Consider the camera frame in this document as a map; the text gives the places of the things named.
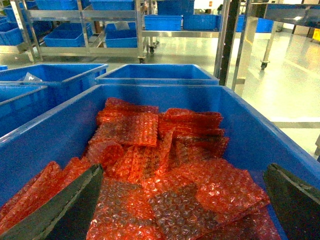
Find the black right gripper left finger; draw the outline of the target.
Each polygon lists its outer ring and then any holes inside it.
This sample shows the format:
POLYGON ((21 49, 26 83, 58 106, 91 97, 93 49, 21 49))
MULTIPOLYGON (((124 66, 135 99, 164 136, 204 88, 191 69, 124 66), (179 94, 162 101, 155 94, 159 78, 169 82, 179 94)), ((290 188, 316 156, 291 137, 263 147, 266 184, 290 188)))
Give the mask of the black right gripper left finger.
POLYGON ((2 240, 85 240, 103 179, 92 165, 28 217, 0 235, 2 240))

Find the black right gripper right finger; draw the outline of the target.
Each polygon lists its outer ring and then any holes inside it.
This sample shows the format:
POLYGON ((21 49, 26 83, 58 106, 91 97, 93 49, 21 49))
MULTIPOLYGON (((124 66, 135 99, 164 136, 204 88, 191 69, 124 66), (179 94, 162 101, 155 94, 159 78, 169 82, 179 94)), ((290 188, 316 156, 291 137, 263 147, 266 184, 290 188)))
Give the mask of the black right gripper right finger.
POLYGON ((320 238, 320 191, 280 165, 263 174, 267 195, 289 240, 320 238))

